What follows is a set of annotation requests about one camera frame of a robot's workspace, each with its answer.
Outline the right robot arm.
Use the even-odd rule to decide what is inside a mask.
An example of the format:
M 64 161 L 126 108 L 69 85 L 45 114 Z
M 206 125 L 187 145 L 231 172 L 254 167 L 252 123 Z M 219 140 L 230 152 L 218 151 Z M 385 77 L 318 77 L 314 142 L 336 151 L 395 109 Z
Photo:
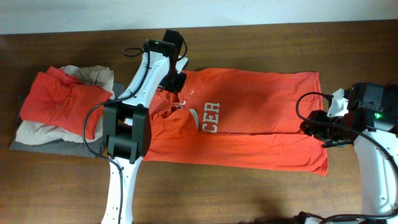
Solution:
M 397 85 L 355 83 L 323 97 L 328 111 L 312 111 L 300 128 L 323 148 L 354 147 L 362 209 L 326 218 L 300 212 L 295 223 L 397 223 Z

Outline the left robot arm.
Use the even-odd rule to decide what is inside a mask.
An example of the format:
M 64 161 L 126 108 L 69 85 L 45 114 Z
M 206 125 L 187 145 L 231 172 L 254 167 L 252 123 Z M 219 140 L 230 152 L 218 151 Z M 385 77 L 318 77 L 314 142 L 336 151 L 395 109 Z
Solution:
M 132 223 L 132 200 L 139 165 L 152 138 L 149 106 L 156 91 L 178 93 L 188 59 L 181 54 L 183 36 L 166 30 L 162 40 L 147 40 L 141 65 L 126 90 L 103 108 L 103 145 L 110 180 L 103 223 Z

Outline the red soccer t-shirt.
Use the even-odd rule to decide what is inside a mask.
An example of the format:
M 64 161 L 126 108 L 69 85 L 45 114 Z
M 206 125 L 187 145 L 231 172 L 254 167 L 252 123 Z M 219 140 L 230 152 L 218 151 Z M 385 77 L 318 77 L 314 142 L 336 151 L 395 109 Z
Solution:
M 189 71 L 180 93 L 155 94 L 144 159 L 325 175 L 326 150 L 300 129 L 320 91 L 317 72 Z

